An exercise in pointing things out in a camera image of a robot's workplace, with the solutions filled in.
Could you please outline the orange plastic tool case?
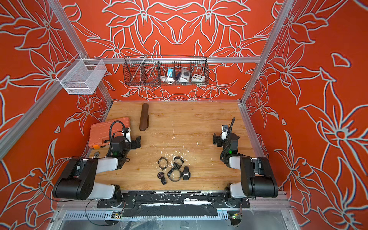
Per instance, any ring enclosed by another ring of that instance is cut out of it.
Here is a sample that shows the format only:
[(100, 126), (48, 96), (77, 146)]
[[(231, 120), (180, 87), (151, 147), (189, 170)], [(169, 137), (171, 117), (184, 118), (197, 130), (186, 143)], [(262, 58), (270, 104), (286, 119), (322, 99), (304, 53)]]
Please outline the orange plastic tool case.
[(130, 127), (129, 117), (122, 117), (119, 119), (100, 122), (91, 125), (90, 136), (88, 141), (88, 146), (90, 149), (100, 149), (104, 146), (109, 145), (109, 129), (114, 121), (121, 121), (124, 123), (125, 127)]

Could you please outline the black digital square watch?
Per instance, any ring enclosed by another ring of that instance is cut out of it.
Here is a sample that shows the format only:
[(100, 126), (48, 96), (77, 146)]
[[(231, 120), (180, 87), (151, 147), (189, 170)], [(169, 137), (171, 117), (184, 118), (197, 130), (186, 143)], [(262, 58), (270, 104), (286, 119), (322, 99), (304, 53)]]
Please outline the black digital square watch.
[(182, 178), (183, 178), (183, 180), (189, 180), (190, 179), (190, 177), (191, 177), (191, 173), (190, 173), (190, 170), (189, 170), (189, 167), (188, 166), (185, 166), (184, 167), (184, 170), (183, 170), (183, 172), (182, 172)]

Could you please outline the white mesh wall basket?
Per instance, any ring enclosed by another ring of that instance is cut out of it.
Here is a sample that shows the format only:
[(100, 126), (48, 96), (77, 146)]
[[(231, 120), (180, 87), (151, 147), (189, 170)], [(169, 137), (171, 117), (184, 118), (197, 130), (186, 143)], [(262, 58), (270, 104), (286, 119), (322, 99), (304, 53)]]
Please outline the white mesh wall basket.
[(107, 71), (102, 59), (96, 61), (88, 64), (82, 59), (75, 60), (56, 79), (70, 95), (92, 95)]

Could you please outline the dark wooden watch stand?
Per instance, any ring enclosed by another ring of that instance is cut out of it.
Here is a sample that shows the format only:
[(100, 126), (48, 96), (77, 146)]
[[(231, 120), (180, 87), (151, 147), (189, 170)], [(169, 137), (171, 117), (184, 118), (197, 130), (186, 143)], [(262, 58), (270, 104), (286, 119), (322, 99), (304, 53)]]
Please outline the dark wooden watch stand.
[(149, 127), (149, 120), (150, 120), (149, 104), (144, 103), (142, 105), (141, 115), (140, 115), (140, 124), (139, 124), (140, 131), (145, 131)]

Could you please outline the small circuit board left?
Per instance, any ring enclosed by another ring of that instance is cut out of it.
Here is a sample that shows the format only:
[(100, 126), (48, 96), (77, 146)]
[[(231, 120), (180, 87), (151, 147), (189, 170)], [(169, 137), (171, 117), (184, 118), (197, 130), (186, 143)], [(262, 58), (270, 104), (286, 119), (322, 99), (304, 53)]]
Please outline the small circuit board left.
[(113, 211), (111, 215), (111, 219), (121, 219), (123, 217), (123, 212), (121, 211)]

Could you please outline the green handled ratchet wrench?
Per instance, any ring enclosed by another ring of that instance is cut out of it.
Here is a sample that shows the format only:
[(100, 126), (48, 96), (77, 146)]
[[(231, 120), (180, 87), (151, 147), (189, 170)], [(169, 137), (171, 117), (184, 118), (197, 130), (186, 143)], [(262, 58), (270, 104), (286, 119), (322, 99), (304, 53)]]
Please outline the green handled ratchet wrench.
[(98, 158), (98, 157), (99, 157), (99, 155), (100, 155), (100, 152), (99, 152), (99, 151), (97, 151), (97, 152), (95, 152), (95, 153), (94, 153), (93, 158)]

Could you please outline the white grey round device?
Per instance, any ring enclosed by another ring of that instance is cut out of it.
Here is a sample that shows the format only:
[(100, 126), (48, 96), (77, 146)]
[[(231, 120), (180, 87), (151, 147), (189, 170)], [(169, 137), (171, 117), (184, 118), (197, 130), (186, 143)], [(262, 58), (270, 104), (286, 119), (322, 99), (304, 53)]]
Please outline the white grey round device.
[(191, 78), (190, 71), (183, 69), (179, 74), (178, 82), (179, 83), (188, 83), (188, 82), (190, 82), (190, 78)]

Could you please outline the black watch dark red dial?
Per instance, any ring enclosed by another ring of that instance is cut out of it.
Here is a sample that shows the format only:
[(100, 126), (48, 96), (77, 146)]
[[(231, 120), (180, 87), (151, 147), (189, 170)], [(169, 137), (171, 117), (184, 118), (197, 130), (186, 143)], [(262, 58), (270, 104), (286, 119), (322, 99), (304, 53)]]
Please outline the black watch dark red dial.
[(158, 179), (160, 179), (162, 185), (166, 185), (167, 184), (166, 179), (165, 179), (165, 174), (163, 172), (159, 172), (157, 174), (157, 177), (158, 177)]

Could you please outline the black watch placed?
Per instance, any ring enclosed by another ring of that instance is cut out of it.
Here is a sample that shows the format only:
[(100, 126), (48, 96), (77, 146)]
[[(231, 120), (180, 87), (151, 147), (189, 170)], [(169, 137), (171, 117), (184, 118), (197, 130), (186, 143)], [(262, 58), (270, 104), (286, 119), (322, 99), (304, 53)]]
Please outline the black watch placed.
[(173, 160), (173, 166), (175, 169), (180, 169), (184, 164), (184, 160), (180, 156), (176, 156)]

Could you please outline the black chunky sport watch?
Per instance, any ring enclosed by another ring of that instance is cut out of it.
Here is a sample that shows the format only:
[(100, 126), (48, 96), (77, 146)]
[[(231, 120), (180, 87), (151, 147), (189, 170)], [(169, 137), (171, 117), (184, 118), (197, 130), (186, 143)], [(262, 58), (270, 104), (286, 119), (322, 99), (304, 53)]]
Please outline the black chunky sport watch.
[(167, 177), (172, 182), (178, 182), (181, 180), (181, 171), (176, 168), (171, 168), (167, 173)]

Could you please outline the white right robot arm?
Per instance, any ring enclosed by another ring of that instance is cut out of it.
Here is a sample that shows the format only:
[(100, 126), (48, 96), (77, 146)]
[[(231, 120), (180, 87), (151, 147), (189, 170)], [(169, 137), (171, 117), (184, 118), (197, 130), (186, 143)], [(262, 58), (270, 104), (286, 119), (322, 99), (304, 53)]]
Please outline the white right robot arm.
[(222, 125), (219, 135), (213, 135), (213, 144), (222, 148), (220, 161), (229, 168), (240, 170), (241, 175), (240, 182), (226, 186), (224, 198), (276, 198), (279, 188), (268, 158), (239, 153), (240, 137), (232, 132), (234, 123), (235, 118), (230, 125)]

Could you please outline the white box with dots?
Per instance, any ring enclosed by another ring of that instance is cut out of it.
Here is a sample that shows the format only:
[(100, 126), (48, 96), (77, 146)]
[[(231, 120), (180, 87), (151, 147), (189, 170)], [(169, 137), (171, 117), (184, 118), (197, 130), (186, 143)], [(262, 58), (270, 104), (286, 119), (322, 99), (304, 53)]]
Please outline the white box with dots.
[(191, 82), (195, 84), (200, 84), (205, 82), (205, 76), (199, 74), (193, 74), (191, 78)]

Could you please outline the small circuit board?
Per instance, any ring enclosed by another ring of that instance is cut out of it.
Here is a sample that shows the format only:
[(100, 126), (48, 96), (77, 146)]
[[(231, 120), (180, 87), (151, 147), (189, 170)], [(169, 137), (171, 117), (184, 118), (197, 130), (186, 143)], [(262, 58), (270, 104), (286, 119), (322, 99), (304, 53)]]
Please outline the small circuit board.
[(123, 212), (121, 211), (113, 211), (111, 215), (111, 219), (121, 219), (123, 217)]
[(235, 213), (230, 216), (231, 225), (237, 226), (242, 221), (242, 214), (241, 213)]

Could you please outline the blue white small box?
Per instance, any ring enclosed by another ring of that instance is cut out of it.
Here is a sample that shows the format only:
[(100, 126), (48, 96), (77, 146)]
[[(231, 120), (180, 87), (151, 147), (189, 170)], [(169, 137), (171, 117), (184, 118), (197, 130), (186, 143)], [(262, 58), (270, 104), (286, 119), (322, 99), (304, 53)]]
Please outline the blue white small box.
[(174, 70), (173, 69), (169, 68), (167, 70), (167, 77), (168, 78), (174, 78)]

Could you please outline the black slim round watch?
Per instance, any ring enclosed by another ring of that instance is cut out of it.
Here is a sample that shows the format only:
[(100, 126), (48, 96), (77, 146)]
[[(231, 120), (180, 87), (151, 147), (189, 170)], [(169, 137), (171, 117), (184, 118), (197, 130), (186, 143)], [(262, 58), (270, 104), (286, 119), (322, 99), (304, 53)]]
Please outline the black slim round watch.
[(158, 166), (159, 168), (163, 171), (165, 170), (167, 167), (168, 167), (169, 163), (168, 163), (168, 160), (165, 158), (165, 157), (161, 157), (159, 160), (158, 160)]

